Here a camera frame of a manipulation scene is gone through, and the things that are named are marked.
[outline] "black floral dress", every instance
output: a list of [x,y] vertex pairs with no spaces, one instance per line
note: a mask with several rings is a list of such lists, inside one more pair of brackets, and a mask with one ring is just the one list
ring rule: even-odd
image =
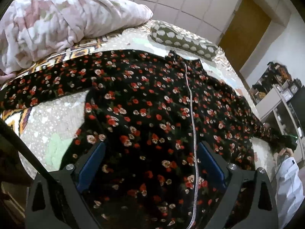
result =
[[90,87],[85,122],[61,168],[105,142],[100,169],[83,194],[103,228],[203,226],[222,195],[206,180],[198,143],[253,170],[250,138],[277,139],[200,60],[172,51],[165,58],[109,51],[58,63],[10,82],[1,107],[27,108]]

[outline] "white zipper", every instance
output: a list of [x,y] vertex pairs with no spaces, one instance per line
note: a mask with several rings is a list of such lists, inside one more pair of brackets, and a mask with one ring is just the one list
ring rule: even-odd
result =
[[197,196],[198,196],[198,177],[199,177],[199,169],[198,169],[198,163],[197,163],[197,152],[196,152],[196,129],[195,129],[195,123],[194,123],[194,117],[193,117],[193,95],[192,91],[189,87],[189,82],[188,82],[188,77],[187,77],[187,65],[185,65],[185,78],[186,78],[186,84],[188,86],[188,89],[190,91],[190,112],[191,112],[191,118],[192,118],[192,125],[193,125],[193,139],[194,139],[194,163],[195,163],[195,170],[196,170],[196,175],[195,175],[195,193],[194,193],[194,206],[193,206],[193,213],[192,213],[192,219],[189,224],[189,226],[186,229],[190,229],[195,222],[196,219],[196,212],[197,212]]

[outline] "screw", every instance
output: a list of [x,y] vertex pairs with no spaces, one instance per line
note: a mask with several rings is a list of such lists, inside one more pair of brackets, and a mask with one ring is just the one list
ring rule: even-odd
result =
[[237,166],[235,164],[229,164],[228,168],[231,169],[231,170],[236,170]]
[[66,166],[66,169],[67,170],[72,170],[74,168],[74,165],[73,164],[68,164],[67,166]]
[[262,174],[266,173],[266,170],[263,167],[258,167],[257,170]]

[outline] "brown door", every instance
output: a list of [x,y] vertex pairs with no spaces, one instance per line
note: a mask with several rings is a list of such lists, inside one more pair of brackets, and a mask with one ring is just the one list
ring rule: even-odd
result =
[[242,0],[219,43],[237,73],[260,42],[270,21],[253,0]]

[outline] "patterned bed sheet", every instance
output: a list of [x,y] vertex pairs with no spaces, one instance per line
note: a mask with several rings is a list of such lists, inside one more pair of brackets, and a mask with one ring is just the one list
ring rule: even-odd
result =
[[[170,49],[173,49],[186,59],[200,58],[207,73],[229,84],[238,95],[243,95],[253,113],[258,116],[251,97],[222,50],[213,61],[207,61],[183,49],[159,44],[150,37],[150,27],[153,24],[154,21],[150,20],[137,28],[118,30],[99,38],[82,40],[72,48],[34,63],[31,68],[19,73],[17,78],[68,59],[102,51],[136,49],[164,57]],[[183,34],[192,33],[183,30]],[[76,130],[83,123],[86,94],[87,91],[83,91],[41,103],[33,108],[4,111],[0,117],[11,126],[48,171],[55,171],[59,169],[62,156],[74,138]],[[275,172],[275,163],[268,144],[262,140],[253,139],[253,148],[256,167],[264,167],[271,178]],[[25,170],[34,179],[37,171],[21,154],[19,155]]]

